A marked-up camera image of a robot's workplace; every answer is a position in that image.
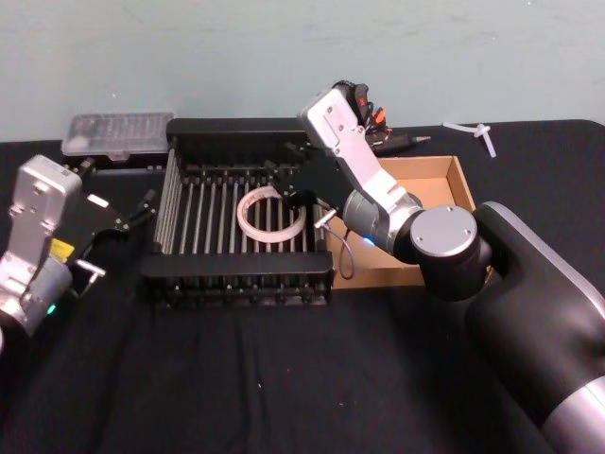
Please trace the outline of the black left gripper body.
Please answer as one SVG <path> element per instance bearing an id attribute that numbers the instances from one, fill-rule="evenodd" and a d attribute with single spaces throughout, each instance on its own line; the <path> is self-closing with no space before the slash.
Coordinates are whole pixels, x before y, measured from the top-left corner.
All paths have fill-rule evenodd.
<path id="1" fill-rule="evenodd" d="M 50 255 L 62 265 L 72 267 L 104 242 L 126 239 L 129 230 L 125 225 L 126 217 L 108 201 L 95 194 L 81 193 L 55 230 Z"/>

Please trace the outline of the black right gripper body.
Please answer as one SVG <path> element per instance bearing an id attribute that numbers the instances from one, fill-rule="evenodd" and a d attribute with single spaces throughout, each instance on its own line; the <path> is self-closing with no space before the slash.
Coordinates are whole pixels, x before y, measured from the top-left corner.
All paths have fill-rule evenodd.
<path id="1" fill-rule="evenodd" d="M 353 192 L 337 159 L 318 155 L 282 178 L 282 197 L 291 206 L 318 204 L 342 212 Z"/>

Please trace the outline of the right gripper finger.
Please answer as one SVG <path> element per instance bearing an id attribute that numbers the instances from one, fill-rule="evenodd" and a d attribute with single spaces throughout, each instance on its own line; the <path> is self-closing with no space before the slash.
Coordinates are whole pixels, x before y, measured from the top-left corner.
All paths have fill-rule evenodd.
<path id="1" fill-rule="evenodd" d="M 313 148 L 308 144 L 285 142 L 284 147 L 295 162 L 308 162 L 313 158 Z"/>
<path id="2" fill-rule="evenodd" d="M 277 164 L 266 160 L 264 168 L 268 174 L 270 184 L 281 196 L 293 196 L 296 193 L 293 183 L 294 175 L 297 171 L 296 166 Z"/>

